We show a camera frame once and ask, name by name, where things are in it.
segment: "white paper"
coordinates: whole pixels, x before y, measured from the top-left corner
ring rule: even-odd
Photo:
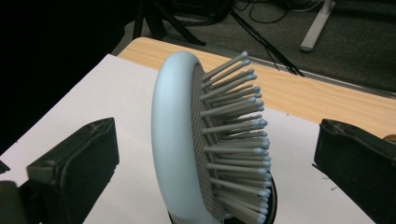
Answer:
[[[159,191],[150,141],[158,71],[107,55],[0,160],[0,180],[20,186],[26,166],[90,122],[114,118],[120,164],[84,223],[171,223]],[[277,190],[276,223],[373,223],[312,166],[318,124],[265,108]]]

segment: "paddle brush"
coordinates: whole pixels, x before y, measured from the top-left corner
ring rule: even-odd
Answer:
[[[172,53],[155,84],[155,172],[173,223],[273,223],[276,189],[260,87],[248,54],[205,72],[195,55]]]

